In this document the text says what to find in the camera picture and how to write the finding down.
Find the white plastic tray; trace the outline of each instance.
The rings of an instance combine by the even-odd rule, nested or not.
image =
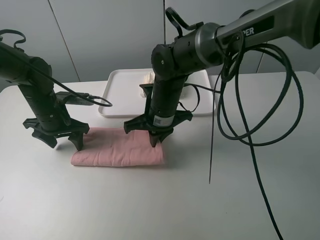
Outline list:
[[[112,107],[98,108],[99,113],[106,118],[136,117],[144,113],[146,98],[140,96],[140,84],[144,83],[144,76],[151,72],[151,68],[145,69],[122,69],[113,71],[106,84],[103,98],[110,101]],[[211,88],[208,74],[205,70],[191,74],[187,83]],[[213,110],[213,94],[210,91],[199,88],[200,104],[194,116],[209,115]],[[185,87],[180,101],[188,110],[193,110],[197,105],[197,93],[192,86]]]

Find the white tabletop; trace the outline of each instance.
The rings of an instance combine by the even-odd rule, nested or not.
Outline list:
[[[240,77],[250,126],[275,102],[283,77],[283,73]],[[306,72],[298,77],[305,94],[300,125],[288,139],[259,148],[256,155],[284,239],[319,239],[320,80]],[[67,86],[99,96],[106,82]],[[242,130],[232,86],[230,82],[225,94],[227,112],[235,129]],[[298,111],[293,84],[289,95],[280,113],[253,140],[268,140],[289,127]],[[72,118],[91,127],[122,127],[126,120],[103,118],[98,106],[67,108]],[[1,240],[277,239],[249,148],[223,138],[218,128],[208,184],[212,123],[208,116],[177,126],[163,143],[167,166],[151,168],[72,166],[76,149],[67,138],[58,139],[58,146],[51,149],[32,138],[31,129],[24,129],[22,122],[33,113],[16,86],[0,94],[0,116]]]

